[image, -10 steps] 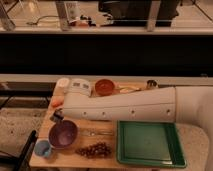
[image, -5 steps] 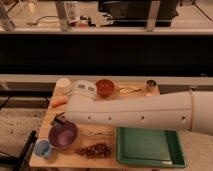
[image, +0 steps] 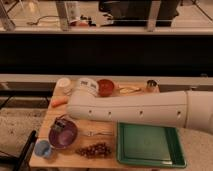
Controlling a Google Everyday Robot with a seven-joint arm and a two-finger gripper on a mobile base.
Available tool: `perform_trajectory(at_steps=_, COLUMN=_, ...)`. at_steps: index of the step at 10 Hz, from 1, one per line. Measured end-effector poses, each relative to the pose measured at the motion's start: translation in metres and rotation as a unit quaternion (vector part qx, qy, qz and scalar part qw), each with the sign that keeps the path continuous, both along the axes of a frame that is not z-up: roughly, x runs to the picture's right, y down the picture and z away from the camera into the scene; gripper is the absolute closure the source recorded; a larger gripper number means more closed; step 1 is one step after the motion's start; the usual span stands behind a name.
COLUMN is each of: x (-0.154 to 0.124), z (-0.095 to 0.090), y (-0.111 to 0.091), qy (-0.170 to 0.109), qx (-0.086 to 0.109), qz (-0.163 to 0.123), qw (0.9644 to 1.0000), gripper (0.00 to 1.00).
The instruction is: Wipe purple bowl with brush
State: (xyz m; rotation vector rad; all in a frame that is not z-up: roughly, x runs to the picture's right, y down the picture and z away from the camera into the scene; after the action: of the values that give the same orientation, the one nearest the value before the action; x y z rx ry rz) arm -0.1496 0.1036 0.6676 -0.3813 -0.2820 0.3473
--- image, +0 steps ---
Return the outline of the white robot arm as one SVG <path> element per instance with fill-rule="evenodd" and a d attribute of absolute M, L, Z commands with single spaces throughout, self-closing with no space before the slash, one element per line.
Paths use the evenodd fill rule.
<path fill-rule="evenodd" d="M 98 83 L 60 78 L 56 86 L 68 98 L 67 113 L 75 119 L 181 127 L 213 134 L 213 92 L 172 91 L 145 95 L 99 97 Z"/>

